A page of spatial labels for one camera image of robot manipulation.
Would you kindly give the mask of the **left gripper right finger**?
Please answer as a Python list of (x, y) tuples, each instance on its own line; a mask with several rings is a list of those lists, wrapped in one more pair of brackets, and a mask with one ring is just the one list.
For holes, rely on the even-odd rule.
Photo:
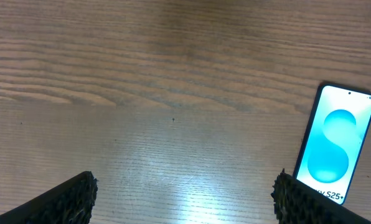
[(371, 224), (371, 221), (333, 202), (318, 191), (281, 172), (271, 196), (280, 224)]

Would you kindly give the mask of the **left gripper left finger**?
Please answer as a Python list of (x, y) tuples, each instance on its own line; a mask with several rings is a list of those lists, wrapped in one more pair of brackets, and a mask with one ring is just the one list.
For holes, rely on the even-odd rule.
[(0, 215), (0, 224), (89, 224), (98, 180), (84, 171)]

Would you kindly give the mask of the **blue Galaxy smartphone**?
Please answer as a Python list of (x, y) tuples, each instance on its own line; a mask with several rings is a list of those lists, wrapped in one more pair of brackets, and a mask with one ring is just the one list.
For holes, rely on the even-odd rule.
[(335, 203), (344, 204), (370, 122), (370, 90), (320, 83), (293, 177)]

